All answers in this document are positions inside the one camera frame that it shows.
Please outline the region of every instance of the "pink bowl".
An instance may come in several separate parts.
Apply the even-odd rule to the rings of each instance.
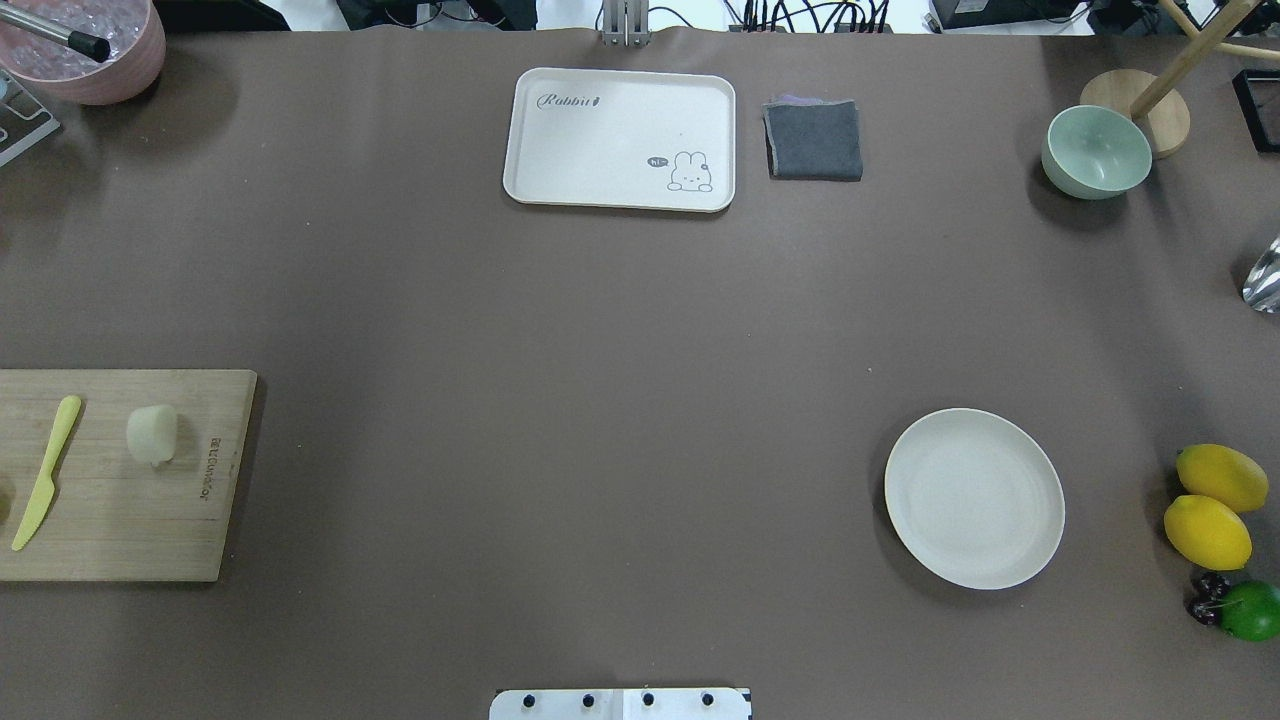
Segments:
[[[151,0],[119,0],[118,4],[125,3],[140,5],[146,3],[147,18],[137,40],[122,49],[114,60],[96,65],[78,77],[65,79],[33,77],[18,69],[13,53],[22,46],[40,47],[47,41],[15,27],[0,24],[0,65],[4,65],[9,74],[18,78],[28,90],[44,91],[81,105],[110,105],[128,100],[146,90],[160,74],[160,68],[164,65],[165,38],[164,26],[160,24],[160,17]],[[13,4],[28,10],[37,6],[35,0],[13,0]]]

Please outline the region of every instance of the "knife handle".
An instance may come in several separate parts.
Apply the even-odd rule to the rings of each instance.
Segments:
[[[41,475],[52,475],[54,465],[58,464],[58,457],[63,454],[63,446],[67,445],[67,436],[72,434],[72,425],[76,424],[76,418],[79,416],[79,409],[83,401],[78,395],[68,395],[58,404],[58,415],[54,415],[54,429],[49,433],[49,446],[45,447],[45,460],[40,464]]]

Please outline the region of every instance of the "dark purple grape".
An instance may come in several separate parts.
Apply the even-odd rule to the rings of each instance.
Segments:
[[[1222,624],[1222,609],[1213,600],[1193,600],[1187,603],[1187,612],[1201,625]]]
[[[1204,573],[1192,582],[1202,598],[1222,600],[1231,591],[1231,583],[1217,573]]]

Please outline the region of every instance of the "wooden rod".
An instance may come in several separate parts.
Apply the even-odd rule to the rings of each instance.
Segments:
[[[1187,37],[1196,37],[1199,35],[1199,29],[1196,28],[1196,23],[1187,17],[1174,0],[1160,0],[1160,6],[1169,13],[1169,17],[1174,18],[1178,27],[1183,28]],[[1271,60],[1272,63],[1280,63],[1280,50],[1266,50],[1263,47],[1251,47],[1248,45],[1233,45],[1230,42],[1222,42],[1217,47],[1213,47],[1219,53],[1226,53],[1228,55],[1240,55],[1242,58],[1257,58],[1260,60]]]
[[[1258,3],[1262,0],[1231,0],[1222,8],[1217,17],[1213,18],[1207,26],[1204,26],[1203,32],[1192,38],[1187,47],[1174,58],[1174,61],[1165,68],[1165,72],[1160,73],[1147,90],[1142,91],[1142,95],[1133,101],[1129,108],[1129,117],[1133,119],[1146,118],[1151,109],[1156,106],[1161,100],[1169,95],[1169,91],[1174,88],[1187,73],[1192,72],[1192,68],[1198,65],[1201,60],[1208,55],[1213,47],[1222,42],[1222,40],[1235,29],[1235,26],[1240,24]]]

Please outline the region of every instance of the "black handle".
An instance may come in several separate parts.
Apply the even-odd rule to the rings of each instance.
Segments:
[[[110,42],[78,29],[72,31],[72,35],[67,38],[67,46],[99,63],[105,63],[106,59],[111,56]]]

